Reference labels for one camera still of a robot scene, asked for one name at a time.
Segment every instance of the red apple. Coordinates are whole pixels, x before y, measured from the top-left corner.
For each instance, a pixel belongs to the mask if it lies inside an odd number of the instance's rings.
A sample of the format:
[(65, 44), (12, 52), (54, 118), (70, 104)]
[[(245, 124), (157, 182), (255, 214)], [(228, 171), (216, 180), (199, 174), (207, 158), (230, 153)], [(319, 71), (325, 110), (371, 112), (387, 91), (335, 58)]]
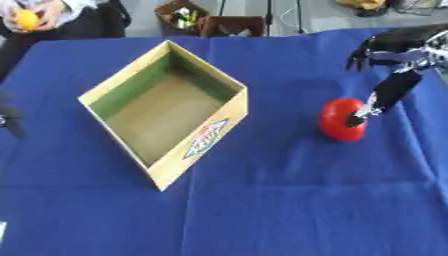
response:
[(355, 141), (364, 136), (367, 120), (355, 127), (347, 127), (347, 117), (364, 103), (353, 98), (339, 98), (324, 105), (319, 126), (328, 136), (341, 141)]

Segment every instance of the cable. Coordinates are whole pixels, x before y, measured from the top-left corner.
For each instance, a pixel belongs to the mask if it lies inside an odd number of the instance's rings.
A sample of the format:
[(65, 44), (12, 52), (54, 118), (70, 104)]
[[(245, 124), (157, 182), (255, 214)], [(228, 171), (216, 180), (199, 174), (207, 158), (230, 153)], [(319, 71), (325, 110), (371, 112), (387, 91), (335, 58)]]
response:
[(305, 33), (305, 31), (303, 30), (303, 20), (302, 20), (302, 3), (300, 2), (300, 0), (297, 0), (297, 19), (299, 21), (299, 30), (298, 32), (300, 34)]
[[(280, 14), (279, 20), (283, 23), (283, 25), (289, 27), (289, 28), (293, 28), (295, 29), (297, 32), (303, 34), (305, 33), (305, 31), (303, 30), (302, 27), (302, 11), (300, 8), (300, 3), (295, 4), (293, 7), (289, 8), (287, 11), (285, 11), (284, 13)], [(290, 24), (288, 22), (285, 21), (285, 16), (288, 15), (290, 12), (294, 11), (294, 10), (298, 10), (298, 24)]]
[(271, 26), (272, 26), (272, 20), (273, 20), (273, 15), (272, 15), (272, 0), (268, 0), (268, 10), (266, 12), (266, 32), (267, 32), (267, 36), (271, 35)]
[(219, 9), (219, 16), (224, 14), (224, 9), (226, 7), (226, 0), (221, 0), (221, 8)]

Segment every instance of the orange ball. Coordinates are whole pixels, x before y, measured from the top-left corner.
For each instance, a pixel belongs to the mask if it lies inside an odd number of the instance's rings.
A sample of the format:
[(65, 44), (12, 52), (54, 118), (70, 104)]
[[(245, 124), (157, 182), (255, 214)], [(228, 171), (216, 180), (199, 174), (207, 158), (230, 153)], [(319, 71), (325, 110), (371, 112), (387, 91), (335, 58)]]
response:
[(36, 13), (25, 10), (25, 9), (16, 9), (16, 23), (20, 29), (24, 31), (33, 31), (37, 28), (39, 24), (39, 17)]

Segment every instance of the box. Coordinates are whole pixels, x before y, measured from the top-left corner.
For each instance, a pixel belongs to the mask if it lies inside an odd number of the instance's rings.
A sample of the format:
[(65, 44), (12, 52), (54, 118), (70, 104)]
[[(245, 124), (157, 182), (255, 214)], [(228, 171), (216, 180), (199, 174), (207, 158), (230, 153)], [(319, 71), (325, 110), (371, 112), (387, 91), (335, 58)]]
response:
[(79, 101), (161, 191), (247, 115), (243, 84), (169, 40)]
[(164, 17), (166, 15), (170, 15), (176, 10), (181, 9), (182, 7), (187, 7), (190, 10), (198, 11), (198, 18), (208, 16), (209, 12), (204, 10), (203, 8), (191, 3), (190, 1), (171, 1), (169, 3), (163, 4), (155, 9), (156, 16), (159, 19), (160, 27), (162, 30), (162, 35), (164, 36), (173, 36), (173, 35), (190, 35), (190, 36), (199, 36), (200, 30), (198, 26), (193, 26), (189, 29), (179, 29), (170, 22), (168, 22)]
[(264, 35), (264, 19), (261, 16), (253, 17), (239, 17), (239, 16), (210, 16), (207, 17), (204, 26), (201, 29), (201, 36), (227, 36), (221, 31), (220, 26), (228, 33), (238, 34), (239, 32), (248, 29), (251, 36)]

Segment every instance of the box label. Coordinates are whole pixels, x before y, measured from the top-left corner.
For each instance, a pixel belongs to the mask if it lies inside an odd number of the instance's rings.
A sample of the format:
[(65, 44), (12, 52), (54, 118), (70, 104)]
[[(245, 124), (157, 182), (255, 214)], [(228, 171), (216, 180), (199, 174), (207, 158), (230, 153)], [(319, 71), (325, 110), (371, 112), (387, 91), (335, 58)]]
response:
[(187, 159), (189, 157), (200, 154), (210, 149), (216, 142), (216, 139), (219, 137), (222, 130), (224, 129), (224, 126), (227, 124), (228, 121), (229, 119), (225, 119), (204, 126), (199, 132), (199, 135), (194, 139), (193, 143), (191, 144), (190, 148), (187, 151), (187, 154), (185, 154), (184, 159)]

